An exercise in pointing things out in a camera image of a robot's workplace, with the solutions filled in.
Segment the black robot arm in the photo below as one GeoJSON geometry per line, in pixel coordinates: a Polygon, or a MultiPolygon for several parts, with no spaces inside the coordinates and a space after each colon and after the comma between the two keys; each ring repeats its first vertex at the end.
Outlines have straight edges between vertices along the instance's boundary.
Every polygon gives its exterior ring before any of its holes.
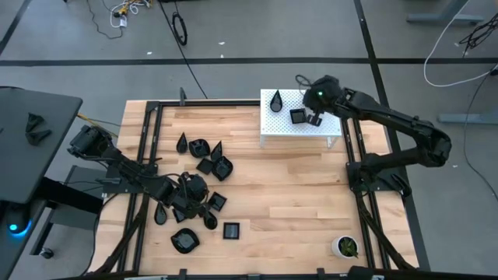
{"type": "Polygon", "coordinates": [[[314,125],[319,125],[319,115],[327,112],[342,119],[375,121],[409,135],[415,140],[416,147],[414,148],[382,156],[367,153],[360,163],[346,165],[349,185],[358,198],[360,217],[372,229],[398,269],[414,269],[396,251],[374,221],[363,201],[362,192],[369,191],[370,188],[365,189],[364,185],[368,186],[375,182],[379,172],[388,168],[417,163],[427,167],[443,166],[451,150],[451,140],[448,135],[428,121],[421,121],[418,117],[410,117],[380,105],[373,97],[365,93],[341,88],[338,79],[329,75],[311,85],[304,94],[303,104],[314,112],[315,115],[308,118],[309,122],[314,125]]]}
{"type": "Polygon", "coordinates": [[[210,206],[205,202],[208,186],[199,175],[183,172],[181,175],[167,174],[157,176],[151,164],[137,163],[123,156],[114,147],[111,136],[98,127],[83,126],[81,131],[70,143],[68,149],[72,155],[84,160],[106,163],[108,170],[114,170],[121,179],[131,185],[140,187],[151,198],[181,212],[186,218],[193,219],[196,215],[216,219],[209,213],[210,206]],[[170,176],[178,176],[178,182],[170,176]]]}
{"type": "Polygon", "coordinates": [[[312,84],[306,91],[303,104],[315,115],[334,114],[340,118],[370,120],[411,136],[416,147],[379,156],[366,154],[361,162],[363,179],[367,183],[375,180],[381,170],[421,164],[426,167],[443,166],[450,154],[451,140],[429,121],[410,117],[380,105],[372,96],[348,88],[341,88],[339,81],[326,75],[312,84]]]}

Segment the small plant pot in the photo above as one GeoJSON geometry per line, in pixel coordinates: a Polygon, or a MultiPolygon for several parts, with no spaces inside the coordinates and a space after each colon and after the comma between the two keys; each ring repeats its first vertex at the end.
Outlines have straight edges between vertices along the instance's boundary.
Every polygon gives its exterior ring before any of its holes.
{"type": "Polygon", "coordinates": [[[339,238],[334,239],[334,241],[332,241],[332,245],[331,245],[332,253],[334,253],[334,255],[336,255],[337,257],[340,257],[340,258],[345,258],[345,259],[354,258],[354,256],[345,256],[341,252],[340,243],[341,243],[342,239],[344,239],[344,238],[351,239],[353,241],[354,245],[355,245],[356,252],[359,252],[358,242],[356,242],[356,240],[354,238],[352,238],[351,236],[341,236],[339,238]]]}

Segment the black metal frame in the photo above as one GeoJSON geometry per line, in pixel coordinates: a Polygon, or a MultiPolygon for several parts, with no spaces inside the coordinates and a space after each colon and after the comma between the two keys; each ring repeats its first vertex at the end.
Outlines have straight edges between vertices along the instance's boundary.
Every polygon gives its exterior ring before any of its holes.
{"type": "MultiPolygon", "coordinates": [[[[146,115],[144,116],[144,122],[142,126],[142,136],[140,138],[140,146],[139,146],[139,155],[138,159],[143,159],[143,153],[145,151],[145,143],[147,139],[147,131],[148,131],[148,126],[150,123],[150,118],[151,118],[151,113],[153,110],[156,111],[156,122],[154,124],[154,132],[153,132],[153,139],[152,139],[152,146],[150,150],[150,156],[149,156],[149,162],[154,163],[156,161],[156,154],[157,154],[157,146],[159,143],[159,137],[160,137],[160,126],[161,126],[161,121],[163,118],[163,110],[164,107],[224,107],[224,106],[260,106],[260,100],[185,100],[181,99],[178,101],[149,101],[147,102],[146,105],[146,115]]],[[[358,141],[359,145],[359,150],[360,150],[360,155],[363,156],[366,153],[365,150],[365,145],[363,142],[363,136],[361,133],[361,128],[359,126],[359,122],[353,122],[355,125],[355,135],[358,141]]],[[[351,134],[349,133],[349,126],[347,125],[346,120],[342,120],[342,131],[346,143],[346,151],[348,153],[348,160],[350,162],[353,162],[354,159],[354,152],[352,149],[352,142],[351,142],[351,134]]],[[[380,216],[378,212],[378,206],[377,206],[377,200],[375,198],[375,194],[372,193],[369,195],[369,201],[370,201],[370,208],[373,213],[373,217],[376,220],[377,224],[381,224],[380,221],[380,216]]],[[[142,203],[149,203],[149,196],[144,195],[142,199],[142,203]]],[[[370,233],[368,230],[368,226],[363,220],[360,220],[360,225],[361,225],[361,231],[362,231],[362,236],[363,236],[363,244],[365,246],[365,253],[366,253],[366,262],[369,268],[375,268],[375,260],[374,260],[374,254],[372,250],[372,245],[371,245],[371,238],[370,238],[370,233]]],[[[142,257],[142,246],[143,246],[143,240],[144,240],[144,232],[145,232],[145,227],[146,227],[146,221],[144,221],[139,228],[139,234],[137,235],[137,241],[136,241],[136,247],[135,247],[135,253],[134,253],[134,259],[133,259],[133,271],[139,271],[140,268],[140,260],[142,257]]],[[[387,254],[385,253],[384,249],[382,246],[381,248],[381,257],[382,257],[382,263],[384,268],[389,268],[390,267],[390,262],[387,254]]],[[[318,275],[323,275],[323,279],[326,278],[341,278],[340,274],[322,274],[319,273],[318,275]]],[[[168,275],[168,278],[175,278],[175,275],[168,275]]],[[[244,278],[248,277],[247,275],[189,275],[188,278],[192,279],[220,279],[220,278],[244,278]]],[[[261,278],[295,278],[295,279],[316,279],[317,275],[257,275],[256,279],[261,279],[261,278]]]]}
{"type": "MultiPolygon", "coordinates": [[[[137,162],[143,162],[143,155],[146,151],[146,141],[147,141],[147,133],[149,132],[149,123],[150,123],[150,115],[157,108],[157,101],[149,101],[146,104],[146,113],[142,122],[142,132],[140,134],[140,143],[139,143],[139,152],[137,154],[137,162]]],[[[133,221],[133,214],[135,214],[135,204],[137,200],[137,194],[130,194],[130,200],[128,203],[128,210],[126,212],[126,220],[124,221],[124,229],[123,235],[130,229],[133,221]]],[[[128,246],[126,246],[123,250],[123,253],[117,260],[117,271],[121,272],[125,270],[126,258],[128,256],[128,246]]]]}

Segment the black triangular prism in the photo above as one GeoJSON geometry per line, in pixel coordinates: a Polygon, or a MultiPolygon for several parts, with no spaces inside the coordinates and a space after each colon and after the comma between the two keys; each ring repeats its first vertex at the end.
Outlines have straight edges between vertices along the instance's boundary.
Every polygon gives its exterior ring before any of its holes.
{"type": "Polygon", "coordinates": [[[28,123],[26,124],[26,132],[30,132],[35,128],[37,125],[41,124],[44,122],[43,117],[38,116],[36,114],[28,113],[28,123]]]}
{"type": "Polygon", "coordinates": [[[221,141],[216,145],[216,147],[212,150],[211,152],[211,160],[215,162],[218,160],[220,157],[223,156],[223,149],[221,146],[221,141]]]}
{"type": "Polygon", "coordinates": [[[181,134],[180,139],[178,139],[177,143],[177,152],[184,153],[187,152],[188,143],[187,138],[185,137],[185,132],[181,134]]]}
{"type": "Polygon", "coordinates": [[[46,131],[40,131],[40,132],[28,132],[26,133],[26,139],[28,139],[28,142],[31,145],[38,145],[40,142],[50,135],[52,133],[52,130],[48,129],[46,131]]]}
{"type": "Polygon", "coordinates": [[[280,92],[278,90],[270,102],[270,109],[272,109],[275,113],[278,113],[282,109],[282,97],[280,96],[280,92]]]}

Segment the white pot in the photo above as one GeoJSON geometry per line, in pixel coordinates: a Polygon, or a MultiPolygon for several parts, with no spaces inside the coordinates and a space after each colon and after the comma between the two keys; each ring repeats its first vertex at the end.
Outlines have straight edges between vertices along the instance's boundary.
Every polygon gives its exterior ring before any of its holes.
{"type": "Polygon", "coordinates": [[[358,249],[358,252],[359,252],[359,244],[358,244],[358,242],[356,242],[356,240],[354,238],[352,238],[351,236],[340,236],[340,237],[334,239],[334,241],[332,241],[332,245],[331,245],[332,253],[334,253],[334,255],[336,255],[337,257],[340,257],[340,258],[345,258],[345,259],[354,258],[354,257],[347,257],[347,256],[343,255],[339,249],[339,241],[344,237],[351,238],[352,241],[354,241],[354,243],[356,244],[356,248],[358,249]]]}

